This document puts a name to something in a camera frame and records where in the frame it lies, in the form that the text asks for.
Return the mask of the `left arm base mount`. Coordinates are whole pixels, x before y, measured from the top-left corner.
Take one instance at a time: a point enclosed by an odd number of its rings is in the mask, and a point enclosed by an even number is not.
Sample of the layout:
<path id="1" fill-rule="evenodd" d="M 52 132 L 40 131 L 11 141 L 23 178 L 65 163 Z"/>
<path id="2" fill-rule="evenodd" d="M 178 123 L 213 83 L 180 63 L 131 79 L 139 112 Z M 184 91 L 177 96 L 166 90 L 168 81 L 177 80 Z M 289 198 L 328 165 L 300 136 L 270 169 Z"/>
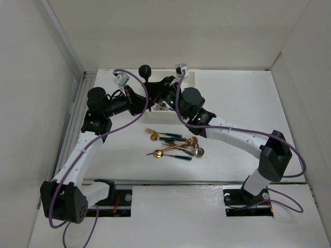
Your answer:
<path id="1" fill-rule="evenodd" d="M 96 203 L 99 218 L 131 217 L 132 187 L 116 188 L 113 198 L 106 198 Z"/>

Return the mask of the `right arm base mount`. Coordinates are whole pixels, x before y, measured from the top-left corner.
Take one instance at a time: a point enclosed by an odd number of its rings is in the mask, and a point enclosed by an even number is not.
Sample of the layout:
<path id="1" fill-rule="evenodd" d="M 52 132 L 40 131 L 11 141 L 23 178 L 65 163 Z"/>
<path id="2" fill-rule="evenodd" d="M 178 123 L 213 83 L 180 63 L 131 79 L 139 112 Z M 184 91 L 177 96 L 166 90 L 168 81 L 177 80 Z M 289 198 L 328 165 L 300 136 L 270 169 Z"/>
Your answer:
<path id="1" fill-rule="evenodd" d="M 263 189 L 257 196 L 245 193 L 241 186 L 224 186 L 223 201 L 227 217 L 269 216 L 273 217 L 273 209 L 269 192 Z"/>

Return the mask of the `silver fork shiny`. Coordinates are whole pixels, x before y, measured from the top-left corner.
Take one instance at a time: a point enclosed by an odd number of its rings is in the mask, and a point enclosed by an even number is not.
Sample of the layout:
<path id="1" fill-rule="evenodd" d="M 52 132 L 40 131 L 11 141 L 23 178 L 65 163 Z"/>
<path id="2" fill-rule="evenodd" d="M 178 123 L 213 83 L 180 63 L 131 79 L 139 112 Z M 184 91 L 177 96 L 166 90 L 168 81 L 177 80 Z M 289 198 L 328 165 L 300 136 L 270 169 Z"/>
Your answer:
<path id="1" fill-rule="evenodd" d="M 156 103 L 153 111 L 173 111 L 165 102 Z"/>

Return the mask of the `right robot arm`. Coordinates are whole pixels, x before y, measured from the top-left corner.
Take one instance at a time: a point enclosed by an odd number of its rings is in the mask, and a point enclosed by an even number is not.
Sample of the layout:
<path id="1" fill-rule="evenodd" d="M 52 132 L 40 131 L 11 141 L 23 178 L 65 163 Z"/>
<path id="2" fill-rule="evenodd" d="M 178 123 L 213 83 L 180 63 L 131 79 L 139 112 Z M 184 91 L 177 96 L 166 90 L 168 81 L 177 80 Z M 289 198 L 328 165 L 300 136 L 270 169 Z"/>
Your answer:
<path id="1" fill-rule="evenodd" d="M 226 122 L 203 108 L 205 99 L 196 88 L 181 90 L 179 79 L 173 76 L 151 83 L 148 94 L 155 103 L 164 101 L 176 111 L 191 133 L 225 142 L 259 159 L 258 168 L 247 177 L 239 191 L 245 205 L 254 204 L 270 183 L 283 178 L 292 152 L 281 132 L 249 131 Z"/>

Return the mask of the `black round spoon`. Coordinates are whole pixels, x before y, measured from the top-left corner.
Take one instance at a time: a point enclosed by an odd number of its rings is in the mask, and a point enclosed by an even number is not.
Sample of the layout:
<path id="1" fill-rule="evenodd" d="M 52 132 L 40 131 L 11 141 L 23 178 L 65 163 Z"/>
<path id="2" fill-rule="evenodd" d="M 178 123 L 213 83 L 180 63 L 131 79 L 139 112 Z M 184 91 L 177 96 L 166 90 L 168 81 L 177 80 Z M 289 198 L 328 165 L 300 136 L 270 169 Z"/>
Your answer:
<path id="1" fill-rule="evenodd" d="M 138 74 L 141 78 L 145 79 L 144 85 L 147 89 L 160 89 L 164 86 L 162 81 L 160 82 L 150 82 L 149 78 L 152 76 L 152 69 L 149 65 L 141 65 L 138 69 Z"/>

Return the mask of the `copper round spoon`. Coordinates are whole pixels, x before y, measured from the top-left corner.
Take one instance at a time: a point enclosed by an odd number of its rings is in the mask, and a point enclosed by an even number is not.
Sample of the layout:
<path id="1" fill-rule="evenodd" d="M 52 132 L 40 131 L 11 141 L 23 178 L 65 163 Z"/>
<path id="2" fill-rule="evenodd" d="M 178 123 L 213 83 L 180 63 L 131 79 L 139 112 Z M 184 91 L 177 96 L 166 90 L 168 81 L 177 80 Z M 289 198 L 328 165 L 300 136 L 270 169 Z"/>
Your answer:
<path id="1" fill-rule="evenodd" d="M 195 148 L 200 147 L 196 137 L 189 138 L 186 141 L 180 141 L 180 143 L 178 143 L 178 144 L 174 143 L 173 141 L 166 141 L 165 143 L 168 145 L 168 148 L 155 150 L 155 151 L 162 151 L 165 153 L 166 151 L 170 151 L 170 150 L 174 150 L 174 149 L 179 149 L 179 150 L 181 150 L 181 148 L 195 149 Z"/>

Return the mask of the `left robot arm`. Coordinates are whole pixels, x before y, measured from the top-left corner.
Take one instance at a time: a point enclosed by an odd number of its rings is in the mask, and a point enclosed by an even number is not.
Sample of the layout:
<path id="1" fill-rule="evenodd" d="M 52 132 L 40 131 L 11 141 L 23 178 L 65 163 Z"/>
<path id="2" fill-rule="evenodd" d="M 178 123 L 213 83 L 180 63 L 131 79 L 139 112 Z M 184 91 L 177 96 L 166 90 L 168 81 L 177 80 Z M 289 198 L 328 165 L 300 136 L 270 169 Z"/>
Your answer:
<path id="1" fill-rule="evenodd" d="M 89 208 L 98 202 L 110 205 L 116 198 L 115 183 L 107 179 L 96 179 L 90 186 L 82 188 L 82 182 L 94 156 L 107 137 L 120 131 L 132 122 L 112 130 L 111 117 L 125 111 L 137 119 L 152 105 L 148 93 L 136 94 L 129 86 L 121 94 L 112 97 L 101 87 L 87 93 L 87 112 L 79 139 L 64 166 L 51 181 L 44 181 L 40 195 L 44 215 L 53 229 L 66 223 L 80 224 Z"/>

